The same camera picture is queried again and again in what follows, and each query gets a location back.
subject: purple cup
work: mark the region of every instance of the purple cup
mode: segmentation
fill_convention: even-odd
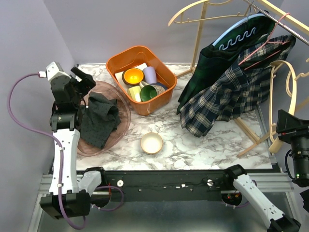
[[[155,68],[154,67],[149,66],[147,68],[144,68],[143,73],[145,75],[145,81],[148,84],[156,83],[156,74],[155,74]]]

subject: cable connector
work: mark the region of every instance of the cable connector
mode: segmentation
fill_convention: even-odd
[[[47,78],[47,72],[39,71],[39,78]]]

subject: clothing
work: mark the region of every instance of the clothing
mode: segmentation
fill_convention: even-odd
[[[271,19],[258,16],[231,30],[215,47],[211,44],[203,48],[199,54],[195,72],[178,99],[180,104],[177,108],[177,114],[197,93],[215,83],[242,51],[255,44],[265,42],[274,25],[275,23]],[[244,36],[246,32],[252,32],[251,36]],[[236,39],[238,35],[243,35],[243,37]],[[226,50],[219,50],[221,44],[227,47],[229,40],[238,41],[235,44],[233,43],[234,45],[230,44]]]
[[[85,113],[81,124],[81,138],[102,149],[120,123],[116,105],[116,99],[108,100],[100,93],[90,92],[88,108],[82,107]]]
[[[181,108],[182,128],[187,128],[196,137],[205,136],[215,120],[229,121],[264,102],[270,90],[270,63],[285,60],[295,41],[292,35],[271,39],[270,42],[288,43],[267,43],[239,65],[263,43],[243,51],[211,87],[200,91]]]

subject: pink hanger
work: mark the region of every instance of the pink hanger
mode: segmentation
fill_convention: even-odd
[[[258,47],[258,48],[257,48],[254,52],[252,52],[249,56],[247,56],[242,62],[239,63],[239,65],[241,65],[243,62],[245,62],[247,59],[249,59],[253,54],[255,54],[261,47],[264,47],[266,44],[271,44],[271,43],[272,43],[272,44],[285,44],[285,43],[289,43],[289,41],[287,41],[287,42],[270,42],[270,41],[269,41],[271,35],[272,35],[272,34],[274,33],[274,31],[275,31],[276,26],[279,24],[279,22],[280,22],[284,17],[286,17],[286,16],[289,15],[289,14],[290,14],[290,13],[286,13],[284,16],[282,16],[282,17],[278,20],[278,22],[277,22],[277,23],[275,24],[275,26],[274,26],[274,29],[272,30],[272,32],[270,33],[270,35],[267,37],[266,42],[263,43],[260,47]],[[280,52],[280,51],[275,52],[274,54],[270,55],[269,57],[274,56],[274,55],[277,54],[278,52]],[[245,68],[245,70],[247,70],[248,68],[251,68],[252,66],[254,66],[254,65],[256,65],[256,64],[258,64],[258,63],[260,63],[260,62],[262,62],[262,61],[256,62],[255,64],[253,64],[253,65],[251,65],[251,66]]]

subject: wall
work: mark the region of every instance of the wall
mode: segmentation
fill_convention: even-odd
[[[272,0],[280,7],[283,0]],[[149,47],[164,62],[191,62],[197,23],[169,20],[194,0],[44,0],[51,16],[79,63],[104,63],[135,45]],[[233,0],[209,6],[207,17],[243,13],[248,4]],[[197,19],[201,4],[186,11],[184,19]],[[207,46],[239,18],[204,23],[201,47]]]
[[[307,0],[298,0],[297,4],[295,4],[294,1],[285,0],[281,6],[281,9],[285,12],[290,12],[293,17],[300,20],[304,24],[309,25],[308,12],[306,11],[308,7],[309,7],[309,1]],[[289,25],[287,22],[284,21],[283,23],[288,25],[290,28],[295,30],[297,33],[299,33],[303,37],[307,39],[309,38],[309,36],[297,30],[295,27]],[[280,27],[277,27],[274,33],[274,36],[279,36],[281,34],[288,34],[288,32]],[[300,40],[297,40],[295,47],[293,48],[293,50],[291,51],[287,59],[287,61],[293,65],[296,75],[298,75],[300,72],[301,73],[309,72],[309,63],[305,62],[307,58],[309,58],[309,46],[305,45]],[[286,111],[288,111],[289,109],[290,98],[285,94],[285,81],[286,81],[287,73],[288,73],[287,69],[282,68],[279,70],[277,77],[274,79],[274,96],[273,96],[273,99],[274,99],[273,120],[274,122],[277,122],[279,109],[284,109]],[[308,86],[309,86],[309,78],[301,78],[298,80],[297,82],[297,103],[301,103],[308,96]],[[265,102],[261,104],[261,110],[262,110],[263,117],[265,119],[265,122],[268,128],[269,127],[268,126],[269,102]],[[301,111],[297,112],[295,116],[301,119],[309,119],[309,105],[307,105]],[[285,153],[289,149],[291,149],[291,146],[288,144],[284,144],[281,150],[277,154],[275,154],[278,164],[283,168],[284,171],[286,170],[285,165],[284,165],[284,157],[285,157]],[[292,172],[292,175],[294,175],[292,159],[290,159],[289,167]],[[299,188],[297,185],[295,185],[295,196],[296,196],[298,205],[301,208],[303,218],[305,215],[309,215],[302,208],[303,202],[299,195],[299,193],[304,190],[306,189]]]
[[[0,33],[0,230],[25,232],[42,173],[53,158],[53,142],[11,120],[7,94],[18,78],[46,70],[51,61],[67,71],[75,62],[41,0],[2,0]],[[50,131],[52,102],[47,80],[30,77],[17,86],[12,110],[22,122]]]

